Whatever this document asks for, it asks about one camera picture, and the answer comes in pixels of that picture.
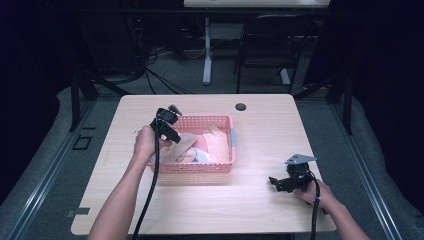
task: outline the black curtain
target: black curtain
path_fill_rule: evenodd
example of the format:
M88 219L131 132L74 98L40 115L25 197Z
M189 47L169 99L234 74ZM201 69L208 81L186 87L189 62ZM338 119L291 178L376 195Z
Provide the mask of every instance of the black curtain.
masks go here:
M72 66L34 0L0 3L0 203L50 130Z
M305 84L317 83L347 71L353 95L381 145L388 174L421 213L424 195L416 187L424 184L423 5L332 0L332 13L367 17L326 21L305 78Z

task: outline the table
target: table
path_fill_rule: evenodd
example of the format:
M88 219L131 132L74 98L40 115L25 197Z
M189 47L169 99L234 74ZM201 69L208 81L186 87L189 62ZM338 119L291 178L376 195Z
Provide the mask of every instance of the table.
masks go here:
M244 103L245 111L235 105ZM236 161L230 173L159 174L143 234L233 234L309 232L312 207L293 193L277 192L268 177L287 178L285 161L295 153L312 155L295 102L286 94L130 95L121 99L80 208L72 233L86 235L106 198L123 175L137 131L159 107L175 104L184 115L228 114L233 119ZM317 178L316 162L310 169ZM135 224L150 188L146 168L137 198ZM330 216L319 211L317 231L332 231Z
M184 0L184 7L187 8L271 8L271 9L325 9L328 7L330 0ZM211 83L212 72L212 53L210 40L211 28L213 26L209 22L209 18L205 21L205 67L203 68L203 84L209 85ZM229 37L220 39L238 39L241 34L242 25L239 27L223 27L223 30L231 31ZM287 83L287 73L283 72L282 80Z

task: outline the plastic basket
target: plastic basket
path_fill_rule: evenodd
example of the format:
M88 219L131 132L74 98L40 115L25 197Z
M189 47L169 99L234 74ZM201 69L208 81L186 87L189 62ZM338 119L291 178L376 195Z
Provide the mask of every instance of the plastic basket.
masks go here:
M192 115L179 116L178 121L172 126L181 133L193 133L203 135L203 132L211 125L215 124L221 131L227 134L228 149L230 159L228 162L208 162L208 163L160 163L161 173L227 173L235 161L235 136L233 121L228 115ZM154 171L154 159L149 162L149 167Z

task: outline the chair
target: chair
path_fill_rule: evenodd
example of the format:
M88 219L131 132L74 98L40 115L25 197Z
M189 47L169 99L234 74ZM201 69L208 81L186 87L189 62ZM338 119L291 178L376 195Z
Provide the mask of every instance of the chair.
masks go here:
M234 66L237 73L237 93L245 68L275 68L277 75L284 68L293 68L288 93L291 93L304 40L312 31L312 20L299 15L263 14L249 19L243 26L240 46Z

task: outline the chair leg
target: chair leg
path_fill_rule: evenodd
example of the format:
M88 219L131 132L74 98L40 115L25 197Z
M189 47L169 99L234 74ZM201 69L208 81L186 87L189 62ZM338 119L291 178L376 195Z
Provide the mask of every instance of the chair leg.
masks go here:
M296 79L296 71L297 71L297 65L293 68L293 74L291 76L289 90L287 92L288 94L291 94L293 84L294 84L294 80Z
M240 93L240 78L241 78L241 64L240 62L237 64L237 90L236 93Z
M238 56L237 56L237 58L236 58L236 64L234 65L233 74L236 74L237 73L237 67L238 67L238 65L239 65L239 59L238 59Z

